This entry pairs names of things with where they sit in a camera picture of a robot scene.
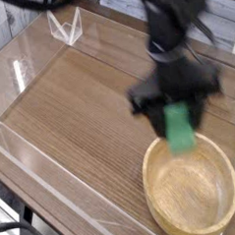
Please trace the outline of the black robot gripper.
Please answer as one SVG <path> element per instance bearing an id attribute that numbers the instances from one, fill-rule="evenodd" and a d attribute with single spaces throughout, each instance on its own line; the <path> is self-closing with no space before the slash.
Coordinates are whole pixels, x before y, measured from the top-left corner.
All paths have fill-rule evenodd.
<path id="1" fill-rule="evenodd" d="M 199 129 L 204 118 L 206 98 L 221 92 L 220 70 L 213 63 L 187 57 L 158 63 L 144 80 L 137 81 L 128 90 L 128 99 L 134 114 L 146 114 L 154 132 L 165 139 L 163 107 L 156 103 L 186 100 L 189 121 L 193 130 Z"/>

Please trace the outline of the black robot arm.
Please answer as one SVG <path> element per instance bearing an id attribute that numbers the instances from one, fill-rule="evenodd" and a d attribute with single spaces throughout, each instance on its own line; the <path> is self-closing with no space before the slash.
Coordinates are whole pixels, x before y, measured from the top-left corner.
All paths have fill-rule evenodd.
<path id="1" fill-rule="evenodd" d="M 141 0 L 147 16 L 147 53 L 154 70 L 133 85 L 128 99 L 135 114 L 146 116 L 154 132 L 164 138 L 165 107 L 186 103 L 191 127 L 200 127 L 206 99 L 221 91 L 220 70 L 205 61 L 192 62 L 185 54 L 187 31 L 197 27 L 210 42 L 212 31 L 200 20 L 206 0 Z"/>

